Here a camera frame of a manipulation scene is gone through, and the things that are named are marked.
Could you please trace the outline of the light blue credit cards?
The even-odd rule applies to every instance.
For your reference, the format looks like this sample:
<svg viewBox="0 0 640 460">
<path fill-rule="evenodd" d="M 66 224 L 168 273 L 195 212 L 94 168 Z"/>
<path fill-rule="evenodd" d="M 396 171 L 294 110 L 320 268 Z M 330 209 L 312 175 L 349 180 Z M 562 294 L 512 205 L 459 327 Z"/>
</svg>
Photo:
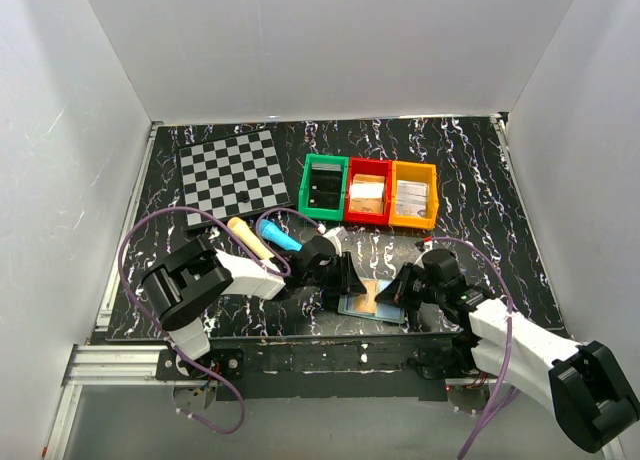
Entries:
<svg viewBox="0 0 640 460">
<path fill-rule="evenodd" d="M 405 320 L 405 311 L 394 305 L 377 302 L 374 318 L 388 323 L 402 324 Z"/>
</svg>

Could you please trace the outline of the grey-green card holder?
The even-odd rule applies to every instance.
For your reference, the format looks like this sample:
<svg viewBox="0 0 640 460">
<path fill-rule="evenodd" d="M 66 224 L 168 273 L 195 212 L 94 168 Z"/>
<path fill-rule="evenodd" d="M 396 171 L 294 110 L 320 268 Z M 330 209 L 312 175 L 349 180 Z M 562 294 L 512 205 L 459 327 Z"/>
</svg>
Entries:
<svg viewBox="0 0 640 460">
<path fill-rule="evenodd" d="M 339 314 L 379 320 L 397 325 L 404 322 L 404 309 L 394 305 L 379 303 L 375 300 L 377 294 L 390 285 L 390 281 L 365 279 L 362 283 L 366 288 L 366 293 L 342 296 L 338 303 L 337 311 Z"/>
</svg>

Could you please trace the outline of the silver grey credit card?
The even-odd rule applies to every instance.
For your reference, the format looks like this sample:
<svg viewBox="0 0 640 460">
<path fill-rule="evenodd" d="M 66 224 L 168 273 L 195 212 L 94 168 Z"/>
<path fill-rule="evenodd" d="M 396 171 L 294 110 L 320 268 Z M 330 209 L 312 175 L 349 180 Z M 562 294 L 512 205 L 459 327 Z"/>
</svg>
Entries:
<svg viewBox="0 0 640 460">
<path fill-rule="evenodd" d="M 396 195 L 413 196 L 427 198 L 429 194 L 429 185 L 424 182 L 398 180 L 396 182 Z"/>
</svg>

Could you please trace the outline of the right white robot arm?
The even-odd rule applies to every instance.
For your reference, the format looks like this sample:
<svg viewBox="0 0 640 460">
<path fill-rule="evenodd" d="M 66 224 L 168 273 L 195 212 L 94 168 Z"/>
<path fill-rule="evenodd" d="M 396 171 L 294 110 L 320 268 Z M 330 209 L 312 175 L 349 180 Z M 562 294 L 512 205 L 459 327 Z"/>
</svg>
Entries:
<svg viewBox="0 0 640 460">
<path fill-rule="evenodd" d="M 454 369 L 495 375 L 536 400 L 580 449 L 595 453 L 639 420 L 639 400 L 611 350 L 562 338 L 510 312 L 469 284 L 453 252 L 434 249 L 406 263 L 376 300 L 405 310 L 434 304 L 462 332 Z"/>
</svg>

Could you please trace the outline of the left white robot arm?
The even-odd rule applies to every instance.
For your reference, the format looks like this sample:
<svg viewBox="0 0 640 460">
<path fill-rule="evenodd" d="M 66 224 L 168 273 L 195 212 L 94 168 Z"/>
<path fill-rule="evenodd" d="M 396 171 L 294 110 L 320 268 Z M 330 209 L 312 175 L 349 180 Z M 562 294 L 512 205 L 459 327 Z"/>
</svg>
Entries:
<svg viewBox="0 0 640 460">
<path fill-rule="evenodd" d="M 362 295 L 351 254 L 338 252 L 332 241 L 315 236 L 298 251 L 283 253 L 291 275 L 271 271 L 272 260 L 257 262 L 218 250 L 197 238 L 171 253 L 142 277 L 142 288 L 161 328 L 182 351 L 178 367 L 193 380 L 205 378 L 213 366 L 210 343 L 201 316 L 221 296 L 240 295 L 280 300 L 307 286 L 324 296 Z"/>
</svg>

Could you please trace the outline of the brown cards in red bin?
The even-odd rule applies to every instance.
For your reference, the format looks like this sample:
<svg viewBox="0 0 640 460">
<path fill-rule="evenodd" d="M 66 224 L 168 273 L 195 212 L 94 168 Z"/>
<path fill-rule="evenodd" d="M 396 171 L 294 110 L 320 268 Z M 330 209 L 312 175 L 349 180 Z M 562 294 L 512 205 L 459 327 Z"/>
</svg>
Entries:
<svg viewBox="0 0 640 460">
<path fill-rule="evenodd" d="M 349 211 L 380 215 L 384 211 L 385 178 L 355 174 L 349 188 Z"/>
</svg>

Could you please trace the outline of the white cards in orange bin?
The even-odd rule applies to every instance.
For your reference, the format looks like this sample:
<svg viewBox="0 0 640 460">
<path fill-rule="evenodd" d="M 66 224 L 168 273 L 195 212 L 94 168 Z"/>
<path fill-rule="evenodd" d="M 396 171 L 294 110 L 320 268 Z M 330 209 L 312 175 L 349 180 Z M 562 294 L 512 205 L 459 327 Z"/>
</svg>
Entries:
<svg viewBox="0 0 640 460">
<path fill-rule="evenodd" d="M 425 218 L 427 216 L 428 197 L 395 196 L 395 214 L 397 216 L 407 216 Z"/>
</svg>

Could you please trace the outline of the black cards in green bin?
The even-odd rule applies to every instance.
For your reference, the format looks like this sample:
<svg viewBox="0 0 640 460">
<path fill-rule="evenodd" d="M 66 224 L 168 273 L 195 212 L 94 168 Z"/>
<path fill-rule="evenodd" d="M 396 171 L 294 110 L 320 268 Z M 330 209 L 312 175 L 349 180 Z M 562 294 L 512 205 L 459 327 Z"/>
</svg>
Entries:
<svg viewBox="0 0 640 460">
<path fill-rule="evenodd" d="M 342 178 L 340 165 L 313 163 L 309 178 L 308 205 L 312 208 L 337 210 L 341 202 Z"/>
</svg>

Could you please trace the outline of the black front base bar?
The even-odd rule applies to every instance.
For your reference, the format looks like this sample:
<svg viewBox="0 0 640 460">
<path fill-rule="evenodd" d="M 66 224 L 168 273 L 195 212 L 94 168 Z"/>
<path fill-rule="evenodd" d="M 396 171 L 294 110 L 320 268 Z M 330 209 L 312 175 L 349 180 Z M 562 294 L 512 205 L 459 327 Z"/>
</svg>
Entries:
<svg viewBox="0 0 640 460">
<path fill-rule="evenodd" d="M 448 390 L 484 389 L 451 333 L 213 339 L 200 364 L 246 399 L 416 397 L 444 401 Z"/>
</svg>

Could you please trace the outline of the orange plastic bin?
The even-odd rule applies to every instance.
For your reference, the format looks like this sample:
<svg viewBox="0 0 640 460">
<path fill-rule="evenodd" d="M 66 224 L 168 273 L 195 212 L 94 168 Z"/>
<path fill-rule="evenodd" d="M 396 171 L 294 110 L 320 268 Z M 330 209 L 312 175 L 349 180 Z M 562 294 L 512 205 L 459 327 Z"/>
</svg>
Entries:
<svg viewBox="0 0 640 460">
<path fill-rule="evenodd" d="M 438 210 L 436 165 L 393 161 L 389 224 L 433 230 Z"/>
</svg>

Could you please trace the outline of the blue plastic marker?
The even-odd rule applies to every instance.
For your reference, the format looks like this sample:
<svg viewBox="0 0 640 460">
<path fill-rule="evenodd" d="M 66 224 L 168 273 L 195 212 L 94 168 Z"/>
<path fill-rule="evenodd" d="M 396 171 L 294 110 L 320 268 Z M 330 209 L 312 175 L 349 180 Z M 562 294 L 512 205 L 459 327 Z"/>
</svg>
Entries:
<svg viewBox="0 0 640 460">
<path fill-rule="evenodd" d="M 258 233 L 264 240 L 277 245 L 284 251 L 298 252 L 302 248 L 301 243 L 291 238 L 269 220 L 262 219 L 258 222 Z"/>
</svg>

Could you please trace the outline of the green plastic bin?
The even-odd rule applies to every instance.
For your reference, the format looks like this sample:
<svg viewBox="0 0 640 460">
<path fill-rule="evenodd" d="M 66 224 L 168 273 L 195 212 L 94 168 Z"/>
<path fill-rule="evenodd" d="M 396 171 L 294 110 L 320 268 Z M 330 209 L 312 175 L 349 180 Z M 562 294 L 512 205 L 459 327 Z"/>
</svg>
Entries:
<svg viewBox="0 0 640 460">
<path fill-rule="evenodd" d="M 299 188 L 298 210 L 316 220 L 344 217 L 349 158 L 307 154 Z"/>
</svg>

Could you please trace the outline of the red plastic bin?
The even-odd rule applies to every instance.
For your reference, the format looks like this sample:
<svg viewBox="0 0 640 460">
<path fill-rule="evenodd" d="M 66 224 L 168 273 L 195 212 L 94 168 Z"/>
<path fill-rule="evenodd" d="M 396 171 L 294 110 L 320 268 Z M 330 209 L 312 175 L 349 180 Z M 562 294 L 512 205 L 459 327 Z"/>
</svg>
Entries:
<svg viewBox="0 0 640 460">
<path fill-rule="evenodd" d="M 392 162 L 351 157 L 347 176 L 344 220 L 387 225 L 390 216 Z"/>
</svg>

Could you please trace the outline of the black grey chessboard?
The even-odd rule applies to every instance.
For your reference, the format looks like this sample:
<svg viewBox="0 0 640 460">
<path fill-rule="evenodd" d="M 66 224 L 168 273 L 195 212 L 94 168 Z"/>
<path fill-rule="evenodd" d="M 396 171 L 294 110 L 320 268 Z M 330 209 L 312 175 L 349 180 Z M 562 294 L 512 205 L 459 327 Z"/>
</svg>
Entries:
<svg viewBox="0 0 640 460">
<path fill-rule="evenodd" d="M 179 151 L 183 203 L 220 220 L 292 205 L 272 133 L 265 129 Z M 249 194 L 242 203 L 237 195 Z"/>
</svg>

